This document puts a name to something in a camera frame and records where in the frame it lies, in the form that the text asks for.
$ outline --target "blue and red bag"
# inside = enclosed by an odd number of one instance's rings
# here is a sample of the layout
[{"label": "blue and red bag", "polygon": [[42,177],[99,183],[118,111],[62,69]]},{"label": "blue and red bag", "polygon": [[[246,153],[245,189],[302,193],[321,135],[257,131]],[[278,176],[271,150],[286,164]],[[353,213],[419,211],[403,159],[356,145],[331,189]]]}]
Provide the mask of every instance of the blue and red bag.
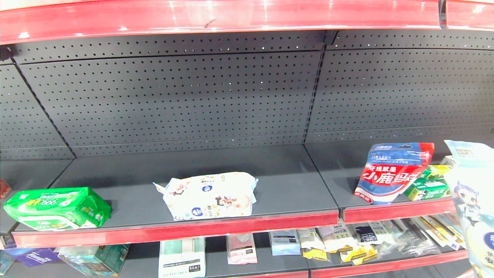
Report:
[{"label": "blue and red bag", "polygon": [[427,168],[434,143],[375,144],[353,193],[372,204],[389,204]]}]

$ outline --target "purple tissue package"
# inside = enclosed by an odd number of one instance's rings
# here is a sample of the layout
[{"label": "purple tissue package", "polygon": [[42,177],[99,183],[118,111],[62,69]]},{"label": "purple tissue package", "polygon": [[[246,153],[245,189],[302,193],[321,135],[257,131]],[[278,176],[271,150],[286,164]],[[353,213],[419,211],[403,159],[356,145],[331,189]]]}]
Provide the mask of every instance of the purple tissue package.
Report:
[{"label": "purple tissue package", "polygon": [[4,251],[24,265],[34,267],[60,261],[58,254],[53,250],[54,248],[17,248],[15,243],[9,240]]}]

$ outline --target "pegboard back panel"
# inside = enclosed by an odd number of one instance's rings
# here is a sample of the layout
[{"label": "pegboard back panel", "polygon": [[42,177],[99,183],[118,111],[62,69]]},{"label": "pegboard back panel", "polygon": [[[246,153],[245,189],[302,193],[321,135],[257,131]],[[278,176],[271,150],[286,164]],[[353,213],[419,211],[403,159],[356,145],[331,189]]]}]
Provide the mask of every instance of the pegboard back panel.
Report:
[{"label": "pegboard back panel", "polygon": [[309,132],[494,122],[494,52],[326,52]]},{"label": "pegboard back panel", "polygon": [[494,50],[494,33],[463,30],[342,30],[326,49],[448,48]]},{"label": "pegboard back panel", "polygon": [[[72,158],[15,66],[0,66],[0,80],[1,158],[28,159],[21,154],[24,152],[34,155],[29,159]],[[46,147],[56,147],[59,151],[52,155]]]},{"label": "pegboard back panel", "polygon": [[71,147],[198,139],[208,147],[203,139],[302,134],[319,59],[304,51],[20,67]]},{"label": "pegboard back panel", "polygon": [[489,134],[494,131],[494,123],[450,125],[416,128],[369,129],[308,133],[306,143],[327,141],[353,141],[364,139],[386,139],[399,137],[421,137],[454,134]]},{"label": "pegboard back panel", "polygon": [[320,50],[324,31],[173,34],[17,44],[18,63],[115,57]]}]

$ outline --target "sealed plastic bag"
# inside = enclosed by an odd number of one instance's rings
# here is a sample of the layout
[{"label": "sealed plastic bag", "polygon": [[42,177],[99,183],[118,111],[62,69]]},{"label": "sealed plastic bag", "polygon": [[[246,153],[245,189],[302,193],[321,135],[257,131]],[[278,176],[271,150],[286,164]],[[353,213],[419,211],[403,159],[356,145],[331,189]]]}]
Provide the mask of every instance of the sealed plastic bag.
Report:
[{"label": "sealed plastic bag", "polygon": [[244,172],[171,179],[165,187],[154,185],[175,221],[250,216],[256,202],[257,179]]},{"label": "sealed plastic bag", "polygon": [[480,143],[446,140],[453,160],[444,174],[478,277],[494,277],[494,149]]},{"label": "sealed plastic bag", "polygon": [[433,152],[433,143],[373,145],[354,195],[372,204],[391,203],[422,174]]}]

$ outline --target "green wet wipes pack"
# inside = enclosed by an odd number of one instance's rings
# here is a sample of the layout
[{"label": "green wet wipes pack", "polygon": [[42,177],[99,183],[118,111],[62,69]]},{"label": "green wet wipes pack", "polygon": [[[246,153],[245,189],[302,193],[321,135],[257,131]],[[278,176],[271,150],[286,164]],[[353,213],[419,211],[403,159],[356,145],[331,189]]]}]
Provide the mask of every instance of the green wet wipes pack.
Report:
[{"label": "green wet wipes pack", "polygon": [[38,231],[100,227],[112,210],[88,187],[20,191],[3,208],[16,221]]}]

